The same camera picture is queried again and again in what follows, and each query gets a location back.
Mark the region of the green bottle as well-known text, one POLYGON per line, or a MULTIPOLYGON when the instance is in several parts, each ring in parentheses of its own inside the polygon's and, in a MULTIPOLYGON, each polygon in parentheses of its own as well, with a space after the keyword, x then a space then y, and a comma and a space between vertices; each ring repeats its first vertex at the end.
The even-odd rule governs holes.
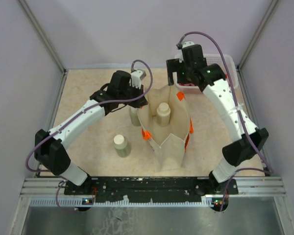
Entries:
POLYGON ((139 127, 139 126, 141 126, 141 123, 138 118, 137 110, 138 110, 137 108, 130 107, 129 114, 130 114, 130 120, 131 120, 132 125, 139 127))
POLYGON ((130 144, 123 135, 116 135, 113 138, 113 147, 119 157, 128 157, 131 152, 130 144))
POLYGON ((161 127, 165 127, 169 124, 170 122, 170 117, 171 117, 171 109, 168 105, 168 103, 162 102, 159 104, 157 107, 157 123, 161 127))

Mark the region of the beige canvas tote bag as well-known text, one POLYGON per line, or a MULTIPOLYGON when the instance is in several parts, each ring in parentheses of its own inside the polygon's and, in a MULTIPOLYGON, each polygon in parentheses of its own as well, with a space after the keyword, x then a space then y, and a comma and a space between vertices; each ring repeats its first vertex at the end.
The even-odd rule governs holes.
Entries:
POLYGON ((151 89, 145 98, 146 106, 138 108, 142 136, 153 152, 154 171, 168 171, 182 167, 184 155, 193 131, 191 115, 185 95, 176 86, 165 85, 151 89), (156 120, 157 107, 168 103, 171 109, 170 122, 161 127, 156 120))

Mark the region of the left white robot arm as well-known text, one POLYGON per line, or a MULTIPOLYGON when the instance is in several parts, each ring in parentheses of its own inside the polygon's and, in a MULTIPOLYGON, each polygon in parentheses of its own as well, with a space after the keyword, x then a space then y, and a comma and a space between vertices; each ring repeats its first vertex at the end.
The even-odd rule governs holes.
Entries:
POLYGON ((53 175, 73 183, 81 194, 89 193, 91 177, 71 161, 67 149, 89 126, 116 110, 120 104, 133 108, 147 105, 142 85, 145 76, 144 70, 114 72, 110 82, 94 92, 70 118, 48 131, 36 133, 34 158, 53 175))

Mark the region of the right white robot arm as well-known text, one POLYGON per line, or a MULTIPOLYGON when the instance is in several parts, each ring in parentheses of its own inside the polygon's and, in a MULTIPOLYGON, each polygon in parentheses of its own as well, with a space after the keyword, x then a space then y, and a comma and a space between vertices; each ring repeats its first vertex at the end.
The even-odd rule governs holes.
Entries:
POLYGON ((185 42, 178 46, 181 56, 166 61, 168 84, 194 84, 212 102, 229 132, 232 143, 222 148, 223 158, 210 173, 209 188, 219 194, 238 166, 261 150, 269 134, 258 128, 235 103, 233 91, 220 65, 208 65, 201 45, 185 42))

